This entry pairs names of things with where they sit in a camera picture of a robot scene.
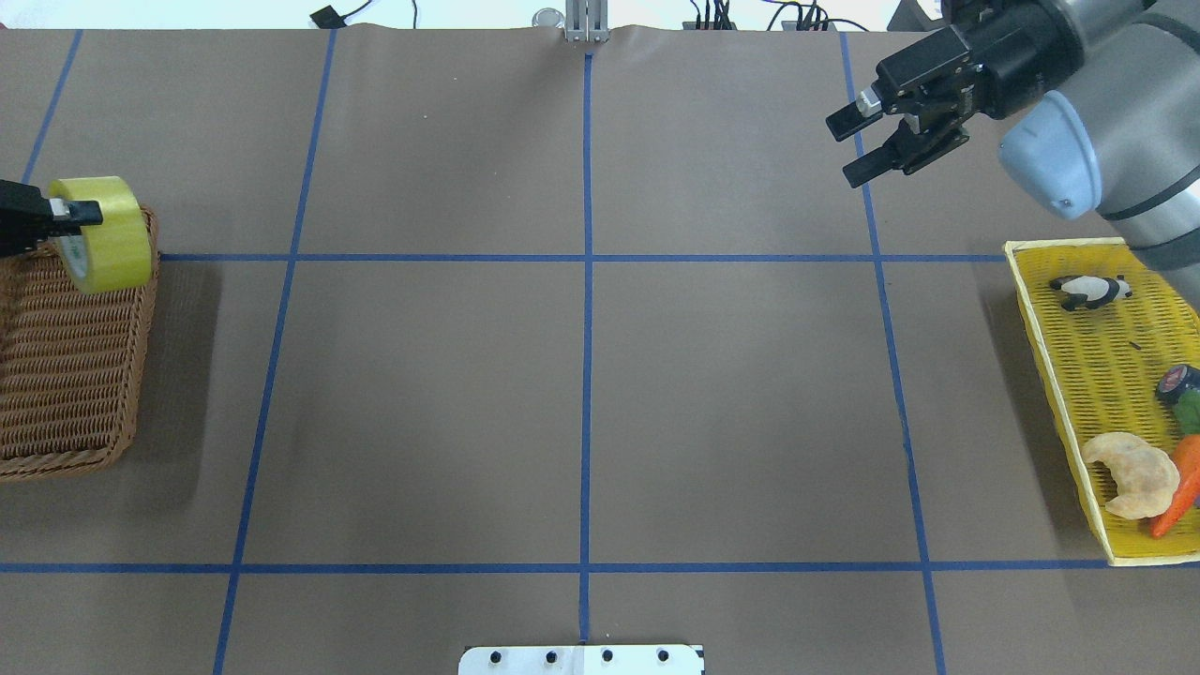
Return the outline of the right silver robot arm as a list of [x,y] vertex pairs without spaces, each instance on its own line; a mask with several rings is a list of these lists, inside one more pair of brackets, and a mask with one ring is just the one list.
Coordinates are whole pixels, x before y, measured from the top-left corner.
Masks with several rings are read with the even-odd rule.
[[998,162],[1058,219],[1092,211],[1192,307],[1199,298],[1199,8],[1195,1],[944,1],[944,26],[876,65],[832,112],[836,141],[895,115],[848,162],[858,189],[968,141],[982,114],[1019,123]]

